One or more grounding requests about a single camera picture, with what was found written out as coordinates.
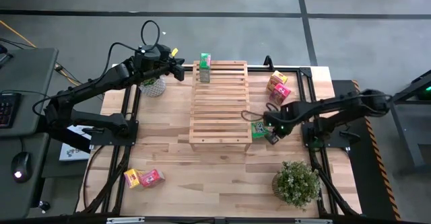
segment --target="green box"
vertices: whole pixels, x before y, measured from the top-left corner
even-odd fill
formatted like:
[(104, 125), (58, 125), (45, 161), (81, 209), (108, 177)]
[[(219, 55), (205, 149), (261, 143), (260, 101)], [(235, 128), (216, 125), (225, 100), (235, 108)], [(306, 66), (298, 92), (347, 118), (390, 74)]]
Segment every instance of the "green box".
[(263, 122), (251, 123), (251, 136), (253, 139), (264, 137), (267, 133), (269, 133), (269, 130), (265, 127)]
[(199, 61), (199, 76), (201, 82), (209, 83), (209, 75), (211, 73), (211, 54), (201, 53)]

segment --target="table leg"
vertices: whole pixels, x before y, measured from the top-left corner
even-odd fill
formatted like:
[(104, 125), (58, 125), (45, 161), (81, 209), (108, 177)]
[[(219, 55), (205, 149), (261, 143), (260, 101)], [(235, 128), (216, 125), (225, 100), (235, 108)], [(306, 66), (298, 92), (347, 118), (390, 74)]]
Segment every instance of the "table leg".
[(196, 151), (196, 147), (195, 147), (195, 145), (194, 145), (194, 144), (190, 143), (190, 147), (191, 147), (191, 149), (192, 149), (193, 151)]
[(246, 153), (247, 151), (248, 151), (248, 148), (251, 146), (251, 143), (249, 143), (249, 144), (246, 144), (245, 145), (245, 149), (244, 149), (244, 152)]

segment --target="keyboard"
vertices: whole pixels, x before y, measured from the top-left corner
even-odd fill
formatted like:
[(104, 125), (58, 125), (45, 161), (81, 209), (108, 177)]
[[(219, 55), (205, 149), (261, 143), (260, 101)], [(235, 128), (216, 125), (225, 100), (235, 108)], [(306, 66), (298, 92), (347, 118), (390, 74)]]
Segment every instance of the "keyboard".
[(0, 129), (11, 128), (20, 104), (21, 94), (7, 93), (0, 95)]

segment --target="small box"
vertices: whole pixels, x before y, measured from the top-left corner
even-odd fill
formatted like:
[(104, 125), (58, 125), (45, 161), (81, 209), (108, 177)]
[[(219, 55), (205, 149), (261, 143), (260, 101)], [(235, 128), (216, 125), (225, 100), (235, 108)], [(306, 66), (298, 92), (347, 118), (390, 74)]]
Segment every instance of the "small box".
[(251, 137), (253, 139), (258, 139), (265, 136), (269, 131), (263, 124), (263, 122), (252, 122), (251, 123)]
[(274, 90), (274, 87), (278, 84), (278, 83), (280, 83), (280, 84), (285, 84), (286, 83), (286, 81), (288, 80), (288, 77), (287, 76), (284, 76), (282, 73), (280, 73), (279, 71), (275, 71), (272, 75), (271, 75), (271, 78), (269, 78), (269, 82), (268, 82), (268, 85), (267, 85), (267, 89), (269, 90), (269, 91), (273, 91)]
[(141, 184), (139, 181), (141, 175), (143, 175), (143, 172), (136, 169), (129, 169), (124, 172), (124, 177), (126, 178), (129, 188), (134, 188)]
[(163, 173), (158, 170), (152, 170), (139, 176), (139, 181), (144, 188), (155, 186), (164, 180)]
[(269, 96), (269, 99), (280, 106), (289, 94), (290, 90), (285, 85), (278, 83)]
[(199, 62), (199, 77), (201, 82), (209, 83), (209, 74), (211, 73), (211, 54), (201, 53)]

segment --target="yellow box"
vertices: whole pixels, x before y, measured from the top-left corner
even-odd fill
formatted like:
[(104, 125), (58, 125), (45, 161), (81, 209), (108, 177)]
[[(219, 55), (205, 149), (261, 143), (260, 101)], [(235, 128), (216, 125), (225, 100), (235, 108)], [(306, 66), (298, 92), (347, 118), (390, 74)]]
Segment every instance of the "yellow box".
[(269, 82), (267, 85), (267, 89), (272, 92), (274, 90), (274, 87), (278, 84), (285, 84), (288, 80), (288, 77), (280, 73), (279, 71), (275, 71), (271, 78), (269, 78)]
[(127, 183), (129, 184), (129, 188), (134, 188), (136, 186), (141, 185), (139, 181), (139, 175), (142, 175), (143, 172), (136, 169), (129, 169), (124, 172), (124, 177), (126, 178)]

